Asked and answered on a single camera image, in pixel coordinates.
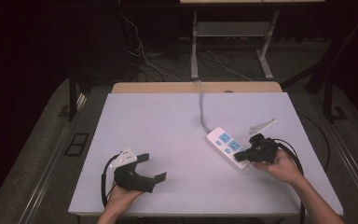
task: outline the white table surface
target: white table surface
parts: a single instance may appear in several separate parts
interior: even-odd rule
[[[280,138],[296,150],[305,177],[339,214],[342,206],[286,93],[205,93],[204,117],[243,146],[249,127],[275,118],[266,137]],[[150,153],[136,172],[152,177],[167,172],[153,193],[139,197],[124,216],[263,217],[299,213],[290,186],[251,168],[238,172],[206,142],[198,93],[112,93],[103,108],[69,212],[98,216],[103,211],[101,174],[109,158],[129,146]],[[107,173],[107,191],[114,170]]]

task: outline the table leg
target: table leg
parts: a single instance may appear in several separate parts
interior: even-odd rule
[[[191,46],[191,79],[198,78],[199,68],[197,64],[197,11],[195,11],[193,19],[193,38]]]
[[[258,60],[260,61],[261,68],[263,69],[264,72],[264,76],[266,76],[266,79],[268,80],[273,79],[273,75],[271,73],[271,70],[269,69],[269,64],[267,63],[266,53],[269,47],[269,42],[271,41],[272,38],[272,34],[274,33],[275,24],[278,19],[278,15],[279,15],[279,10],[273,12],[271,21],[269,22],[268,25],[267,34],[265,35],[263,47],[256,51]]]

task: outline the wire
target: wire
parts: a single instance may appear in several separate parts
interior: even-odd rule
[[[145,75],[146,82],[147,82],[147,77],[150,77],[150,78],[153,79],[153,81],[155,81],[155,82],[161,82],[161,81],[156,80],[150,73],[148,73],[148,71],[140,71],[140,73],[142,73],[142,74]],[[162,76],[160,73],[158,73],[158,74],[161,76],[162,81],[165,82],[164,76]]]
[[[289,148],[287,148],[287,146],[285,146],[284,144],[282,143],[279,143],[278,144],[278,147],[280,147],[283,151],[287,152],[287,154],[289,154],[289,156],[292,158],[293,162],[296,164],[297,166],[297,169],[298,171],[304,175],[304,170],[302,168],[302,165],[301,165],[301,162],[296,154],[296,151],[295,149],[287,142],[281,140],[281,139],[272,139],[272,140],[278,140],[278,141],[282,141],[284,143],[286,143],[288,146],[290,146],[292,148],[292,150],[295,152],[293,153]],[[301,202],[301,205],[300,205],[300,219],[299,219],[299,223],[300,224],[303,224],[305,221],[305,207],[304,207],[304,204]]]
[[[240,76],[240,77],[244,77],[244,78],[248,79],[249,81],[252,81],[250,78],[248,78],[248,77],[246,77],[246,76],[244,76],[244,75],[242,75],[242,74],[239,74],[239,73],[237,73],[237,72],[234,72],[234,71],[232,71],[231,69],[227,68],[227,67],[226,67],[212,52],[210,52],[209,50],[205,50],[205,51],[207,51],[208,53],[212,54],[212,56],[214,56],[215,59],[216,59],[224,68],[226,68],[226,70],[228,70],[228,72],[231,72],[231,73],[233,73],[233,74],[235,74],[235,75],[238,75],[238,76]]]
[[[200,120],[201,120],[201,124],[204,127],[205,131],[207,133],[210,133],[212,131],[212,129],[210,129],[205,122],[204,116],[203,116],[203,97],[204,97],[204,88],[203,88],[203,84],[200,80],[194,80],[194,82],[199,82],[200,84],[200,88],[201,88],[201,92],[200,92]]]
[[[327,168],[330,164],[330,156],[331,156],[331,148],[330,148],[330,144],[328,143],[328,139],[327,139],[327,136],[326,134],[324,133],[324,131],[322,130],[321,127],[319,127],[313,120],[311,120],[310,118],[308,118],[307,116],[301,114],[301,113],[298,113],[297,114],[301,117],[303,117],[304,119],[307,119],[311,124],[313,124],[318,130],[319,132],[321,132],[322,136],[324,137],[324,141],[326,143],[326,147],[327,147],[327,158],[326,158],[326,164],[324,165],[324,171],[326,172],[327,171]]]
[[[132,53],[131,51],[129,51],[129,54],[132,54],[132,55],[135,56],[135,57],[140,57],[140,56],[142,56],[142,55],[140,55],[140,54]]]
[[[112,192],[113,188],[116,186],[117,184],[115,184],[110,190],[109,192],[106,194],[106,197],[109,197],[110,193]]]
[[[106,163],[104,169],[103,169],[103,173],[101,175],[101,197],[102,197],[102,200],[103,200],[103,207],[106,206],[107,204],[107,195],[106,195],[106,189],[105,189],[105,185],[106,185],[106,170],[107,168],[109,167],[109,164],[110,162],[112,162],[112,160],[115,160],[118,155],[120,154],[117,154],[116,156],[112,157],[109,159],[109,161]]]
[[[148,64],[142,64],[142,66],[145,66],[145,67],[148,67],[148,68],[151,68],[152,70],[147,70],[147,71],[143,71],[143,72],[158,72],[158,71],[156,71],[152,66],[150,66],[150,65],[148,65]],[[161,73],[159,73],[158,72],[158,74],[161,76],[161,78],[162,78],[162,81],[166,81],[165,80],[165,78],[164,78],[164,76],[161,74]]]
[[[289,146],[289,147],[293,150],[293,152],[295,153],[296,157],[298,157],[298,156],[297,156],[297,152],[296,152],[295,149],[292,147],[292,145],[290,145],[288,142],[283,141],[282,139],[279,139],[279,138],[274,138],[274,139],[272,139],[272,140],[284,142],[287,146]]]
[[[148,81],[149,81],[149,78],[147,77],[147,74],[145,74],[145,72],[142,72],[142,71],[141,71],[140,73],[144,74],[144,76],[145,76],[145,82],[148,82]]]
[[[211,67],[210,65],[208,65],[204,60],[208,60],[210,61],[210,59],[206,58],[205,56],[201,55],[201,54],[198,54],[197,55],[197,59],[207,68],[210,68],[210,69],[213,69],[213,70],[216,70],[216,71],[220,71],[220,70],[223,70],[225,69],[224,67],[222,66],[219,66],[219,67]]]
[[[174,77],[174,78],[176,78],[178,81],[182,81],[182,79],[179,78],[179,76],[165,73],[165,72],[159,70],[155,65],[153,65],[150,61],[147,60],[147,58],[146,58],[146,56],[145,56],[144,43],[141,41],[141,38],[140,38],[140,36],[139,36],[138,27],[137,27],[134,23],[132,23],[131,21],[129,21],[123,14],[121,14],[121,12],[120,12],[119,14],[121,15],[121,17],[122,17],[125,21],[127,21],[129,24],[131,24],[131,25],[135,28],[135,33],[136,33],[136,36],[138,37],[138,40],[139,40],[139,47],[138,47],[138,49],[141,50],[142,56],[143,56],[143,58],[145,59],[145,61],[146,61],[148,64],[150,64],[150,66],[152,66],[154,69],[156,69],[158,72],[160,72],[162,75],[165,75],[165,76],[167,76],[167,77]]]
[[[170,69],[164,68],[163,66],[161,66],[161,65],[159,65],[159,64],[157,64],[157,63],[153,63],[153,62],[151,62],[151,63],[154,64],[155,66],[158,66],[159,68],[161,68],[161,69],[163,69],[163,70],[165,70],[165,71],[175,72],[175,71],[179,71],[179,70],[184,69],[184,68],[187,66],[187,64],[188,64],[189,61],[190,61],[190,55],[188,55],[188,57],[186,57],[185,64],[183,64],[183,65],[181,65],[181,66],[179,66],[179,67],[177,67],[177,68],[170,68]]]
[[[227,54],[227,53],[214,53],[214,55],[222,55],[222,56],[226,56],[227,58],[229,58],[229,60],[230,60],[230,62],[229,63],[223,63],[222,62],[222,60],[218,60],[218,64],[219,65],[224,65],[224,66],[231,66],[231,65],[233,65],[234,64],[234,59],[232,59],[232,57],[229,55],[229,54]]]

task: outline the power strip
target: power strip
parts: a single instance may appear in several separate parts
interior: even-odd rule
[[[208,143],[216,150],[228,163],[234,166],[239,171],[249,169],[252,164],[249,161],[236,161],[234,154],[240,151],[244,151],[243,147],[237,140],[231,135],[225,132],[223,129],[217,127],[206,135]]]

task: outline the hand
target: hand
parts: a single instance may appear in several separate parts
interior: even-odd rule
[[[267,171],[281,182],[293,185],[297,180],[304,178],[298,171],[292,158],[283,150],[279,149],[273,164],[255,162],[254,167]]]
[[[106,207],[98,220],[98,224],[115,223],[118,217],[123,214],[132,202],[144,192],[137,190],[126,190],[115,186],[107,201]]]

